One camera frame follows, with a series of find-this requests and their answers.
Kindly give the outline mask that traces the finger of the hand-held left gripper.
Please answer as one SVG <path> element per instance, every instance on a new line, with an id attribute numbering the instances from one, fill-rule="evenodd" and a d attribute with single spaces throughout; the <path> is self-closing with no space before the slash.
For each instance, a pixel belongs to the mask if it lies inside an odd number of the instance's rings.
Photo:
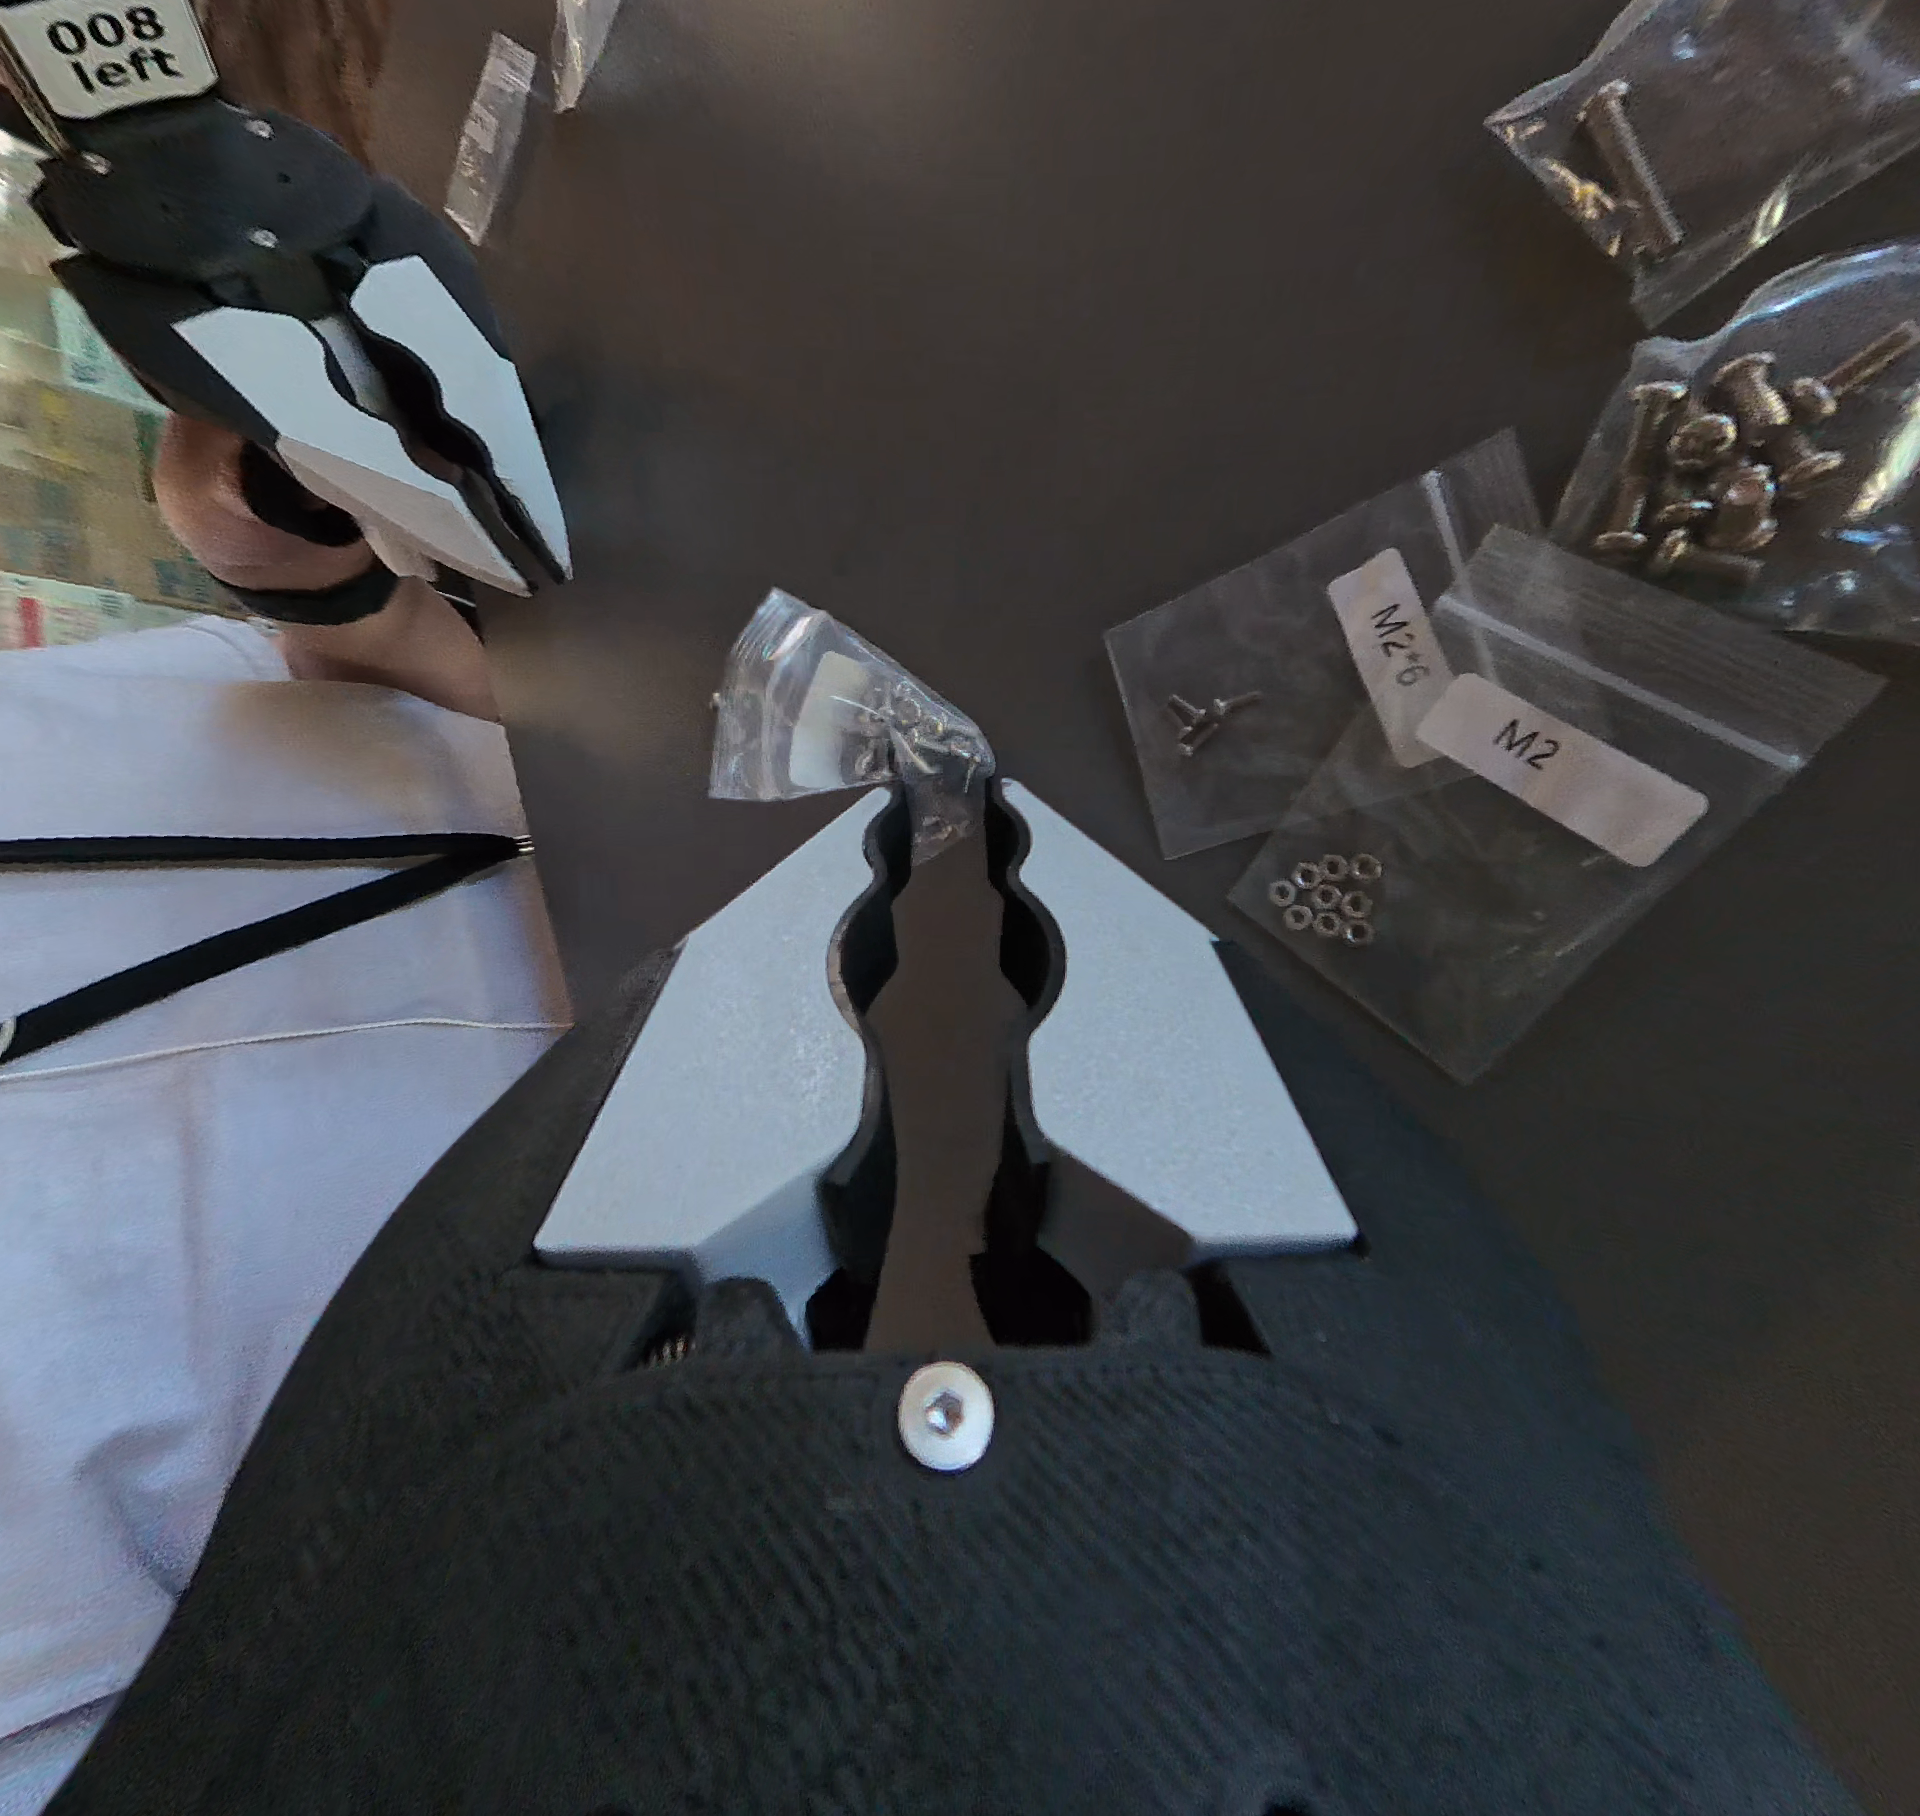
<path id="1" fill-rule="evenodd" d="M 366 268 L 348 304 L 369 342 L 421 363 L 432 390 L 426 417 L 462 437 L 460 468 L 487 487 L 519 550 L 569 583 L 561 502 L 516 363 L 416 255 Z"/>
<path id="2" fill-rule="evenodd" d="M 511 595 L 534 592 L 468 492 L 421 468 L 388 417 L 334 384 L 323 339 L 311 323 L 205 311 L 172 330 L 269 422 L 282 468 L 348 508 L 388 566 L 432 563 Z"/>

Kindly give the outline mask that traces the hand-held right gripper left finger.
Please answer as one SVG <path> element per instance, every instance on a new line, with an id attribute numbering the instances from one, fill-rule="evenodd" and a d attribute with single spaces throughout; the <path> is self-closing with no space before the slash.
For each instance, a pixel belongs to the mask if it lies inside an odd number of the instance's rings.
<path id="1" fill-rule="evenodd" d="M 861 1342 L 897 1199 L 871 1008 L 902 882 L 907 799 L 868 791 L 682 938 L 540 1259 L 759 1280 L 801 1342 Z"/>

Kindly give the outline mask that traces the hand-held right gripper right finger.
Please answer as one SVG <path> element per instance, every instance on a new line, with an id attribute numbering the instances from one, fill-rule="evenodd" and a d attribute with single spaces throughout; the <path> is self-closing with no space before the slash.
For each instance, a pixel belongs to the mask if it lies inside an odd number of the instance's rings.
<path id="1" fill-rule="evenodd" d="M 1020 780 L 985 795 L 1004 1043 L 972 1255 L 993 1342 L 1087 1342 L 1146 1272 L 1360 1247 L 1219 938 Z"/>

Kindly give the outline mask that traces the small clear screw bag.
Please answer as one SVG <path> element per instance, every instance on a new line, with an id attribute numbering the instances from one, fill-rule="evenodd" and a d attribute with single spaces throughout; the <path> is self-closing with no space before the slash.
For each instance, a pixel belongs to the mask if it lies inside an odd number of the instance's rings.
<path id="1" fill-rule="evenodd" d="M 708 709 L 714 799 L 889 786 L 907 796 L 913 860 L 985 826 L 995 754 L 981 724 L 784 590 L 754 604 Z"/>

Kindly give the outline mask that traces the grey desk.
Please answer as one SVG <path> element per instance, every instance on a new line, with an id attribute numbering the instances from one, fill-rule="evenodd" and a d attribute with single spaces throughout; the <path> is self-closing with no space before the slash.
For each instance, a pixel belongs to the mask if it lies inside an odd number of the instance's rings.
<path id="1" fill-rule="evenodd" d="M 1484 133 L 1625 0 L 622 0 L 482 249 L 577 583 L 491 600 L 580 1005 L 832 803 L 712 803 L 770 584 L 1242 937 L 1558 1280 L 1668 1513 L 1917 1812 L 1917 655 L 1477 1085 L 1163 862 L 1105 627 L 1518 429 L 1550 502 L 1625 281 Z"/>

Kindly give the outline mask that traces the person's left hand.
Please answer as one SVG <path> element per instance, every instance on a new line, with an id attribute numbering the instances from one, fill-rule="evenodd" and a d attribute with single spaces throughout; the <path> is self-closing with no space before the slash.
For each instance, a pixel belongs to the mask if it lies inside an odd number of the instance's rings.
<path id="1" fill-rule="evenodd" d="M 311 543 L 256 515 L 246 440 L 170 417 L 156 453 L 156 502 L 181 550 L 238 603 L 311 603 L 381 570 L 369 543 Z M 349 624 L 276 615 L 295 678 L 364 681 L 497 724 L 482 641 L 423 579 L 397 579 L 388 603 Z"/>

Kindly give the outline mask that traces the clear bag of small nuts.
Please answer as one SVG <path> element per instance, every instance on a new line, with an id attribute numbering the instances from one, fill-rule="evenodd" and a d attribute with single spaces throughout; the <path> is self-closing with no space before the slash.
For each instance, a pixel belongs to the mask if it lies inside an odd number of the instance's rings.
<path id="1" fill-rule="evenodd" d="M 1504 526 L 1431 624 L 1423 760 L 1364 700 L 1228 904 L 1477 1081 L 1882 678 Z"/>

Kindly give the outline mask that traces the clear bag single screw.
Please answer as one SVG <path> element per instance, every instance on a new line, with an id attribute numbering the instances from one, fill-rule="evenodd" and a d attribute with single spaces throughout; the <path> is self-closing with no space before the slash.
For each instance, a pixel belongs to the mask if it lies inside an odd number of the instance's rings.
<path id="1" fill-rule="evenodd" d="M 1159 852 L 1309 819 L 1349 724 L 1367 773 L 1435 771 L 1418 742 L 1452 678 L 1435 600 L 1499 526 L 1541 530 L 1512 426 L 1109 627 Z"/>

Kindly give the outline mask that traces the person's white shirt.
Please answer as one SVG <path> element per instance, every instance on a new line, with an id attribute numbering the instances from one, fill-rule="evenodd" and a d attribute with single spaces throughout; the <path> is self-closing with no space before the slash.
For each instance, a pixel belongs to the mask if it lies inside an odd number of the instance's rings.
<path id="1" fill-rule="evenodd" d="M 225 618 L 4 655 L 4 839 L 519 835 L 497 724 Z M 366 1240 L 569 1023 L 529 862 L 4 1070 L 4 1812 L 176 1612 Z"/>

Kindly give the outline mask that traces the bag of round-head screws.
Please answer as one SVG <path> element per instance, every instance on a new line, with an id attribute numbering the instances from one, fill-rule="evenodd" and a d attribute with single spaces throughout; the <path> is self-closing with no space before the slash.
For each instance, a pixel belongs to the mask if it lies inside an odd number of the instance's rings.
<path id="1" fill-rule="evenodd" d="M 1643 342 L 1550 535 L 1775 632 L 1917 645 L 1917 239 Z"/>

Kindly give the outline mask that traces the clear bag of long screws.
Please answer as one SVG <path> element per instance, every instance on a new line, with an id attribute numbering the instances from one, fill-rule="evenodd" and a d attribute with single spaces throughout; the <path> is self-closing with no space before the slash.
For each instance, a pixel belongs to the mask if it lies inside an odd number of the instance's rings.
<path id="1" fill-rule="evenodd" d="M 1917 0 L 1627 0 L 1485 133 L 1657 323 L 1917 152 Z"/>

